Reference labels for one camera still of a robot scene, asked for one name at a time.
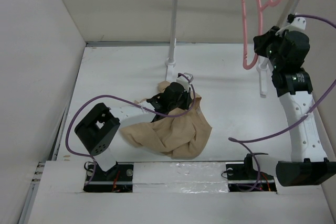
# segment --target beige wall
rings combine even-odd
[[[85,43],[61,0],[0,0],[0,223],[17,223]]]
[[[304,14],[319,15],[336,22],[335,0],[302,0],[298,11]],[[311,49],[304,64],[309,72],[315,98],[319,98],[336,78],[336,30],[319,21],[308,20],[306,33],[310,38]],[[319,106],[324,127],[336,152],[336,90]],[[336,217],[336,176],[324,185],[334,219]]]
[[[169,41],[172,0],[63,0],[85,41]],[[246,0],[250,38],[257,32],[255,0]],[[284,2],[265,11],[265,27]],[[177,40],[242,42],[239,0],[179,0]]]

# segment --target brown cloth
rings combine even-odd
[[[159,92],[162,93],[169,84],[167,81],[159,83]],[[197,157],[208,142],[212,129],[201,112],[200,102],[201,97],[196,94],[195,105],[186,115],[133,124],[121,128],[121,134],[135,147],[144,146],[171,158]],[[182,112],[184,110],[175,109],[169,115]]]

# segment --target plastic wrap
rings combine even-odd
[[[224,162],[135,163],[135,193],[227,193]]]

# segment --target pink clothes hanger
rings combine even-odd
[[[263,16],[262,12],[268,7],[277,6],[282,0],[268,0],[264,5],[261,5],[261,0],[256,0],[257,2],[257,11],[258,11],[258,35],[263,33]],[[246,70],[251,69],[258,61],[258,55],[255,54],[251,64],[247,64],[247,21],[246,21],[246,7],[245,0],[241,0],[241,11],[243,15],[243,38],[244,38],[244,52],[243,52],[243,67]]]

